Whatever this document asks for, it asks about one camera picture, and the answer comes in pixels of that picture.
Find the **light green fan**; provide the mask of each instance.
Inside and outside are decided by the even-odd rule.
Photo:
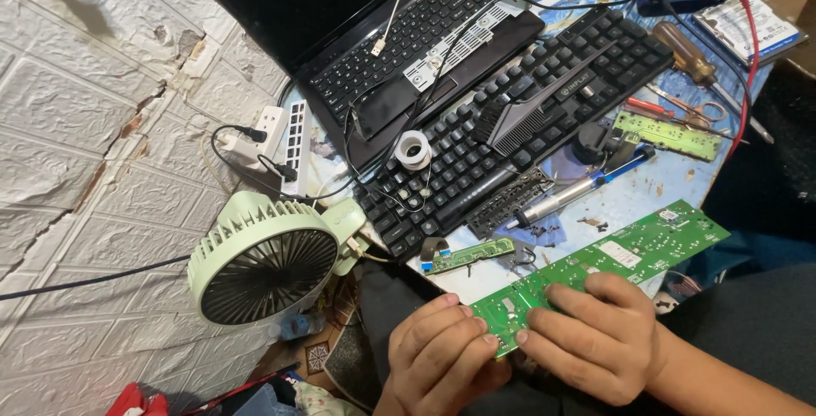
[[[350,198],[321,215],[260,193],[232,195],[187,266],[199,313],[212,324],[245,325],[310,307],[332,271],[344,275],[359,258],[346,241],[365,217]]]

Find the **solder wire spool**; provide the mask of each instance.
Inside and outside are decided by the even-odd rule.
[[[431,164],[431,144],[422,132],[405,131],[397,145],[395,156],[407,170],[422,170]]]

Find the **label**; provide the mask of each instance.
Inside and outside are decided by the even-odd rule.
[[[665,210],[663,212],[660,212],[658,215],[661,218],[664,218],[664,219],[668,220],[669,222],[671,222],[672,220],[674,220],[674,219],[676,219],[676,218],[678,218],[680,216],[675,212],[671,212],[670,210]]]
[[[599,245],[598,250],[614,258],[616,262],[626,266],[629,269],[634,268],[635,265],[640,263],[642,259],[638,257],[638,255],[629,252],[627,249],[624,249],[618,245],[617,242],[613,241],[607,241]]]
[[[762,0],[748,0],[751,14],[756,24],[756,36],[760,40],[760,57],[781,45],[787,44],[799,35],[799,31],[787,21],[776,16]],[[702,13],[707,21],[713,21],[712,28],[721,40],[734,47],[734,52],[748,62],[754,56],[754,42],[748,15],[740,0],[727,0],[724,4],[709,8]]]

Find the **cracked wall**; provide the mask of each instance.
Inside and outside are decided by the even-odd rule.
[[[0,293],[189,254],[228,199],[199,141],[284,80],[213,0],[0,0]],[[200,321],[184,263],[1,302],[0,414],[102,415],[131,381],[178,411],[266,343]]]

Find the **black keyboard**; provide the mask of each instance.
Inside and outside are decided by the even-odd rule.
[[[485,4],[487,0],[416,0],[394,16],[391,35],[379,57],[372,56],[371,49],[388,23],[326,67],[311,83],[334,118],[342,123],[349,101],[380,81],[402,73]]]
[[[494,150],[470,137],[486,107],[533,97],[614,40],[617,43],[587,67],[593,72],[592,87],[566,86],[547,99],[540,107],[544,126],[535,128],[508,156],[500,153],[507,153],[507,146]],[[391,252],[405,260],[419,252],[425,237],[453,232],[501,187],[571,139],[581,124],[604,116],[673,63],[668,46],[621,12],[595,8],[487,83],[472,103],[425,126],[433,148],[430,169],[411,172],[392,159],[377,179],[355,187],[354,196]],[[423,205],[426,183],[424,193],[430,195]],[[420,206],[419,212],[406,209]]]

